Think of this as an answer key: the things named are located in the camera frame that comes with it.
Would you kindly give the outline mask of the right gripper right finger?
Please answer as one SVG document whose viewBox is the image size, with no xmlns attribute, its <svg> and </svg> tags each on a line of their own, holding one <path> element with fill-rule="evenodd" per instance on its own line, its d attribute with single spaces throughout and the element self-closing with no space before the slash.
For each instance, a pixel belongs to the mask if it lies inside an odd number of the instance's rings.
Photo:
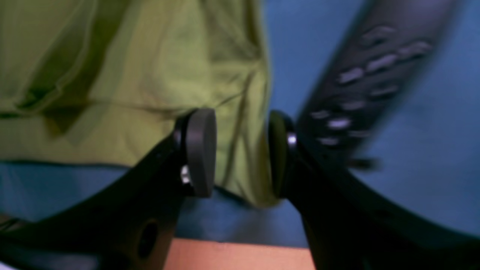
<svg viewBox="0 0 480 270">
<path fill-rule="evenodd" d="M 479 238 L 399 207 L 346 165 L 270 112 L 268 145 L 274 194 L 301 215 L 317 270 L 478 270 Z"/>
</svg>

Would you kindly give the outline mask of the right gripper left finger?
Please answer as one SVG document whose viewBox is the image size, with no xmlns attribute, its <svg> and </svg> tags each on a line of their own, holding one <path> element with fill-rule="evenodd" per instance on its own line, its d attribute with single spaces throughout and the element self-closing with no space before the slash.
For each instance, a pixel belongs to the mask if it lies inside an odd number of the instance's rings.
<svg viewBox="0 0 480 270">
<path fill-rule="evenodd" d="M 217 122 L 193 109 L 133 168 L 87 200 L 1 233 L 9 270 L 161 270 L 186 197 L 214 188 Z"/>
</svg>

